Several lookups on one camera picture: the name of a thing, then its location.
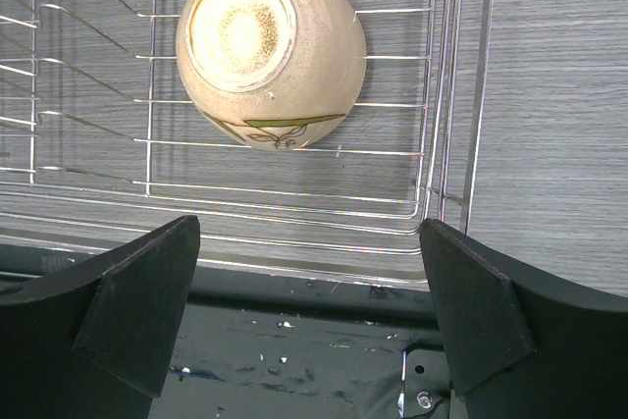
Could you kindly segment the metal wire dish rack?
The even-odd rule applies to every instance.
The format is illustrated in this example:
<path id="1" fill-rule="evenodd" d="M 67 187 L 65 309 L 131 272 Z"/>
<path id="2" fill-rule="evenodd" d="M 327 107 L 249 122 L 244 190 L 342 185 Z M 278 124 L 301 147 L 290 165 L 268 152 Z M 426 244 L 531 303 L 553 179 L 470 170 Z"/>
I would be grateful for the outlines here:
<path id="1" fill-rule="evenodd" d="M 492 0 L 349 1 L 353 110 L 271 153 L 185 94 L 185 0 L 1 0 L 2 241 L 96 252 L 192 214 L 203 265 L 421 282 L 422 221 L 470 229 Z"/>

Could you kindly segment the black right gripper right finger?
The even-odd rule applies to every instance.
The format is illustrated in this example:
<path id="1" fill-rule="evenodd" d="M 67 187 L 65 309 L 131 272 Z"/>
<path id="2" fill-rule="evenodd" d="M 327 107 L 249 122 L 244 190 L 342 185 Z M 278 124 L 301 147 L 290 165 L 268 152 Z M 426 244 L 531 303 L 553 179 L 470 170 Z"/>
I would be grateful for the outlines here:
<path id="1" fill-rule="evenodd" d="M 471 418 L 624 418 L 627 299 L 420 227 L 453 389 Z"/>

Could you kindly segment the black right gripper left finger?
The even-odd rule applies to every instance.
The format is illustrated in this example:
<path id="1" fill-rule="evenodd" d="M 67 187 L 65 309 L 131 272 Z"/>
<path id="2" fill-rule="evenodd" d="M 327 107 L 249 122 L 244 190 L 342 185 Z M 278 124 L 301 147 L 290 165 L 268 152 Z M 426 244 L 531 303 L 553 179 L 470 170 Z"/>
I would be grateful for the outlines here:
<path id="1" fill-rule="evenodd" d="M 145 418 L 164 387 L 200 246 L 184 216 L 1 291 L 4 418 Z"/>

